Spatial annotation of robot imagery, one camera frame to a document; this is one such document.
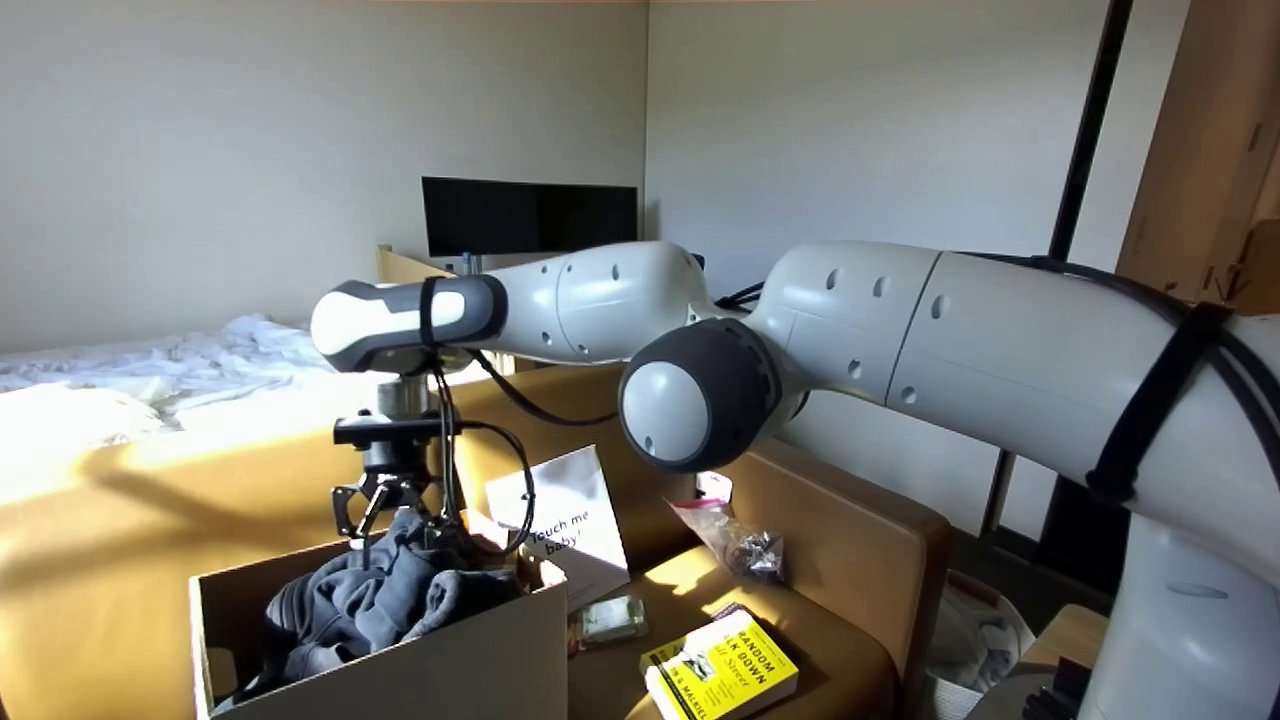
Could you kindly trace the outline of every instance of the black monitor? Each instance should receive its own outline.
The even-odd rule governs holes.
[[[628,184],[520,184],[424,176],[432,256],[576,252],[636,240],[640,208]]]

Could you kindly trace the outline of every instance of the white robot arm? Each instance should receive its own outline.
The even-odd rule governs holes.
[[[1152,412],[1128,412],[1132,396],[1180,364],[1196,328],[1072,272],[928,248],[792,248],[748,316],[716,312],[676,244],[612,244],[424,288],[340,288],[312,316],[340,368],[396,368],[420,344],[628,364],[624,428],[664,468],[732,460],[808,388],[956,428],[1072,480],[1132,460],[1132,484],[1112,496],[1132,492],[1128,508],[1144,516],[1132,548],[1164,552],[1128,552],[1084,712],[1268,716],[1280,688],[1280,400],[1268,396],[1280,316],[1220,332],[1244,360],[1184,364],[1176,404],[1152,424]],[[1268,400],[1240,404],[1240,376]],[[1120,420],[1148,424],[1140,448],[1120,440],[1116,452]]]

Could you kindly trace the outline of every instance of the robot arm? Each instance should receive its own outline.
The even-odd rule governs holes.
[[[896,244],[792,248],[748,316],[716,316],[688,252],[612,244],[488,280],[340,288],[316,304],[312,332],[328,356],[364,356],[372,368],[404,364],[432,336],[552,364],[628,364],[624,428],[664,468],[724,464],[784,420],[804,392],[828,388],[1088,480],[1176,324],[1080,276]],[[1256,348],[1264,372],[1276,376],[1280,316],[1228,320],[1224,332]],[[1108,696],[1140,700],[1152,684],[1116,676],[1136,676],[1136,664],[1164,668],[1160,656],[1172,656],[1168,668],[1196,684],[1164,680],[1160,688],[1248,696],[1212,708],[1276,704],[1280,484],[1276,448],[1268,448],[1276,436],[1260,440],[1256,424],[1264,412],[1276,428],[1280,408],[1248,412],[1232,392],[1220,372],[1196,368],[1140,452],[1132,512],[1192,540],[1212,580],[1188,584],[1204,608],[1168,600],[1180,608],[1180,632],[1140,620],[1112,628],[1108,680],[1100,680]],[[1172,588],[1184,580],[1168,572],[1124,580],[1120,608],[1124,596],[1168,596]],[[1232,660],[1232,648],[1220,652],[1224,636],[1264,636],[1264,644],[1276,640],[1276,652]],[[1092,708],[1136,704],[1092,692]]]

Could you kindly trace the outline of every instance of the white wall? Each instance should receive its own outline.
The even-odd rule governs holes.
[[[640,164],[644,4],[0,0],[0,108],[0,352],[304,320],[424,160]]]
[[[1080,216],[1112,268],[1184,0],[1140,0]],[[716,292],[804,240],[1048,252],[1104,0],[656,0],[648,228],[708,256]],[[996,448],[816,396],[788,440],[976,532]],[[1020,528],[1048,480],[1012,492]]]

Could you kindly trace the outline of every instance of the open cardboard box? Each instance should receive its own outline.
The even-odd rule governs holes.
[[[192,576],[196,716],[256,672],[256,632],[276,588],[348,544]],[[544,588],[456,620],[416,644],[352,660],[336,672],[244,700],[228,720],[272,716],[568,716],[568,616],[628,584],[628,568],[556,544]]]

